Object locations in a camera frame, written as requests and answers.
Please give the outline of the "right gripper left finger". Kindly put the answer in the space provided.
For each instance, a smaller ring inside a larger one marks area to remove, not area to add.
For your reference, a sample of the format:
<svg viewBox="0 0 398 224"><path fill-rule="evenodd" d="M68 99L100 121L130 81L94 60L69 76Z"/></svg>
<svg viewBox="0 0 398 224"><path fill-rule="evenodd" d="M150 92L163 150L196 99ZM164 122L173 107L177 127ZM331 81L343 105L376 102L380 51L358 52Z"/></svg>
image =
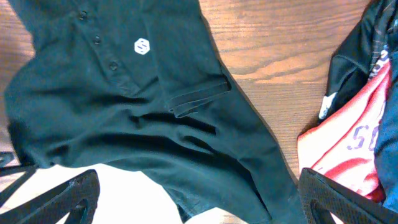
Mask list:
<svg viewBox="0 0 398 224"><path fill-rule="evenodd" d="M94 169L87 170L32 200L1 214L3 224L90 224L100 196Z"/></svg>

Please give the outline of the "black polo shirt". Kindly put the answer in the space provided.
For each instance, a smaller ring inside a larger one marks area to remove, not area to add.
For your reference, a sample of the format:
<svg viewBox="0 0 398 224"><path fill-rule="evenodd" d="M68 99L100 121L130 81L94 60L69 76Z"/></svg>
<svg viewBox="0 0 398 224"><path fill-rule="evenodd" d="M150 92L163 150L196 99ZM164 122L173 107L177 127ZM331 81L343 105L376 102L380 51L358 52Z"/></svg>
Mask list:
<svg viewBox="0 0 398 224"><path fill-rule="evenodd" d="M4 92L21 162L141 171L183 222L220 208L305 223L280 147L220 62L198 1L11 6L35 49Z"/></svg>

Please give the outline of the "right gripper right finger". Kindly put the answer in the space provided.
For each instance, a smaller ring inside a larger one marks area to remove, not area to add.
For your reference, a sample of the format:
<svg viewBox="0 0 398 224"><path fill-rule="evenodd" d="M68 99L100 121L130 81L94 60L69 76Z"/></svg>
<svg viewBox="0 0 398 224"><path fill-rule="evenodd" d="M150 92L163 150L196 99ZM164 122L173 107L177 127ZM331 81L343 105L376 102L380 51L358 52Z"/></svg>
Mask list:
<svg viewBox="0 0 398 224"><path fill-rule="evenodd" d="M374 203L324 175L304 168L298 182L303 212L309 224L395 224L397 213Z"/></svg>

